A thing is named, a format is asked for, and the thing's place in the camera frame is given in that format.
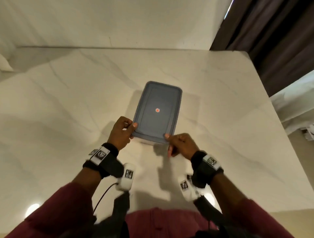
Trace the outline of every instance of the dark curtain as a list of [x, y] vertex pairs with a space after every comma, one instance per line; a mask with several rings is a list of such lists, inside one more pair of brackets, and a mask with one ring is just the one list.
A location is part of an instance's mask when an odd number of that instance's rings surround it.
[[272, 96], [314, 70], [314, 1], [234, 0], [210, 50], [246, 51]]

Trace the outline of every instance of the hand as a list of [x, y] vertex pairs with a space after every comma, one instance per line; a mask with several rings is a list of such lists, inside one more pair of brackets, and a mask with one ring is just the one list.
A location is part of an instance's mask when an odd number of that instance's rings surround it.
[[191, 160], [195, 152], [199, 150], [194, 140], [187, 133], [174, 136], [165, 134], [165, 138], [169, 141], [168, 157], [182, 154], [185, 158]]
[[132, 124], [130, 119], [121, 116], [114, 124], [107, 142], [113, 144], [119, 151], [122, 150], [130, 143], [130, 139], [133, 139], [131, 134], [135, 131], [136, 127], [137, 123]]

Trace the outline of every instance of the person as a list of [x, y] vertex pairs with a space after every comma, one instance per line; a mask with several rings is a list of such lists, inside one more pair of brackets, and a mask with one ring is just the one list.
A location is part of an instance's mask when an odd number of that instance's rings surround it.
[[[132, 133], [137, 123], [120, 117], [109, 135], [108, 148], [116, 156], [133, 138]], [[186, 133], [165, 135], [169, 142], [168, 156], [181, 154], [191, 160], [195, 171], [195, 155], [200, 150], [193, 139]], [[20, 237], [101, 237], [91, 232], [84, 233], [84, 227], [91, 227], [93, 217], [92, 196], [105, 177], [105, 171], [98, 171], [92, 166], [85, 166], [72, 182], [57, 190], [41, 207], [29, 215], [7, 238]], [[291, 238], [292, 235], [273, 217], [248, 199], [223, 172], [214, 174], [209, 182], [221, 208], [222, 215], [234, 222], [234, 227], [242, 228], [257, 237]], [[212, 221], [208, 222], [197, 212], [187, 210], [162, 210], [153, 208], [127, 214], [120, 237], [249, 237], [222, 234], [223, 229]]]

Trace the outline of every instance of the plastic container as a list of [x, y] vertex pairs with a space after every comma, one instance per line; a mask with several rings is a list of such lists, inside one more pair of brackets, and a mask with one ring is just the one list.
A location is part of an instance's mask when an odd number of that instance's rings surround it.
[[138, 127], [133, 132], [138, 137], [155, 143], [167, 143], [165, 134], [174, 134], [178, 120], [182, 90], [158, 82], [145, 85], [133, 121]]

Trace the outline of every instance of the white table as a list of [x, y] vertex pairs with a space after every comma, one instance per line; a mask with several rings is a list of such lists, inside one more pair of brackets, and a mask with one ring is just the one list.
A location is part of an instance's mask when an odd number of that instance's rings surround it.
[[[0, 79], [0, 233], [70, 182], [119, 116], [133, 119], [147, 81], [183, 90], [176, 133], [190, 133], [266, 211], [314, 208], [313, 189], [244, 53], [21, 48], [10, 63], [18, 72]], [[164, 154], [136, 141], [120, 152], [137, 167], [130, 211], [194, 209], [177, 184], [192, 171], [189, 161]], [[102, 181], [94, 204], [113, 182]], [[106, 194], [98, 218], [111, 214], [119, 193]]]

